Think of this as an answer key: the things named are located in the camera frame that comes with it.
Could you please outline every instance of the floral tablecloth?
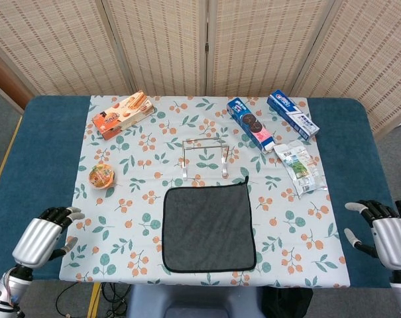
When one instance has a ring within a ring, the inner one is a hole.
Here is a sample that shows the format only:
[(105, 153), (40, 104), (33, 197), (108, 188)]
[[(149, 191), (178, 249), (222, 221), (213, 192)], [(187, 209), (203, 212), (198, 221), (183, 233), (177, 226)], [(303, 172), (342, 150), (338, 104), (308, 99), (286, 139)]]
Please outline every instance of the floral tablecloth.
[[(62, 261), (61, 280), (311, 288), (349, 285), (328, 192), (315, 191), (299, 198), (275, 153), (260, 153), (227, 114), (226, 104), (232, 97), (151, 97), (153, 114), (105, 141), (91, 118), (124, 98), (91, 97), (72, 204), (81, 208), (86, 218), (68, 229), (67, 239), (78, 237), (78, 243)], [(266, 98), (241, 99), (276, 142), (301, 140), (270, 109)], [(309, 114), (306, 99), (293, 100)], [(210, 136), (221, 137), (229, 145), (229, 177), (221, 177), (219, 148), (191, 150), (186, 152), (188, 180), (183, 181), (182, 139)], [(302, 142), (325, 178), (315, 138)], [(113, 187), (93, 189), (88, 174), (102, 162), (112, 165), (117, 177)], [(166, 190), (234, 184), (246, 175), (257, 248), (256, 268), (210, 274), (169, 272), (161, 253)]]

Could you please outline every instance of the snack box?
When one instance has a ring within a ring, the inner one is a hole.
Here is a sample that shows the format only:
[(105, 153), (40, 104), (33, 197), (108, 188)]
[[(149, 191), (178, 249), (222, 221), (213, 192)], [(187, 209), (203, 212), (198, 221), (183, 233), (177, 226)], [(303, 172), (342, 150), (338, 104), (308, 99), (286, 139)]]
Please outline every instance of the snack box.
[(319, 131), (319, 127), (315, 125), (305, 113), (298, 109), (296, 104), (279, 89), (269, 95), (267, 103), (284, 118), (303, 139), (308, 140)]
[(259, 149), (264, 153), (272, 151), (275, 145), (272, 135), (238, 97), (228, 102), (227, 110)]
[(142, 91), (138, 91), (97, 114), (92, 121), (103, 138), (108, 140), (143, 120), (153, 111), (153, 104)]

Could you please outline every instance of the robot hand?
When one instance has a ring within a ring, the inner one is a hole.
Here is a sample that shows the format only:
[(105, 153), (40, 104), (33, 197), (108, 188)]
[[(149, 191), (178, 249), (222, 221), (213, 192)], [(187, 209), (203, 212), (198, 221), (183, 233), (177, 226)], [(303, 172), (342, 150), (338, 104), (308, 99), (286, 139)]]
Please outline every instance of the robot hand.
[(370, 225), (375, 247), (363, 244), (350, 229), (345, 229), (347, 240), (354, 248), (379, 258), (384, 267), (393, 271), (390, 285), (401, 315), (401, 216), (376, 201), (346, 203), (345, 207), (358, 211)]
[(65, 255), (75, 246), (77, 238), (54, 250), (68, 226), (85, 217), (80, 211), (76, 207), (51, 207), (29, 223), (13, 251), (17, 265), (0, 279), (0, 318), (25, 316), (18, 304), (32, 282), (32, 270)]

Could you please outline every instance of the gray towel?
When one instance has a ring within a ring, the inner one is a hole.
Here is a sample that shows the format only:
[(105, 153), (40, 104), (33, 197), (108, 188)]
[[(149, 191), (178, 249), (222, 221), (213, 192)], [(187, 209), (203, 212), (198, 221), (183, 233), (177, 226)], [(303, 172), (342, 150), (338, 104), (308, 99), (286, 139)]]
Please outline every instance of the gray towel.
[(166, 192), (162, 257), (169, 271), (230, 272), (256, 266), (248, 180)]

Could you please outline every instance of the gray carpet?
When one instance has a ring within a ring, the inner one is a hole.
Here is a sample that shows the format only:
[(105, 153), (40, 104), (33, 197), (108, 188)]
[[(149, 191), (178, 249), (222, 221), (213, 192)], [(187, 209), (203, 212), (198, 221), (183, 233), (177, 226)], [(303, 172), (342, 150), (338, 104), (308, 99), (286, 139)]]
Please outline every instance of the gray carpet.
[[(0, 165), (19, 118), (0, 97)], [(394, 200), (401, 199), (401, 127), (377, 143), (378, 151)], [(54, 302), (68, 282), (35, 281), (21, 301), (27, 317), (60, 317)], [(78, 284), (67, 291), (59, 302), (63, 313), (86, 317), (91, 297), (91, 284)], [(104, 317), (109, 304), (101, 297), (98, 317)], [(307, 318), (387, 318), (397, 317), (397, 307), (390, 290), (363, 288), (314, 290)]]

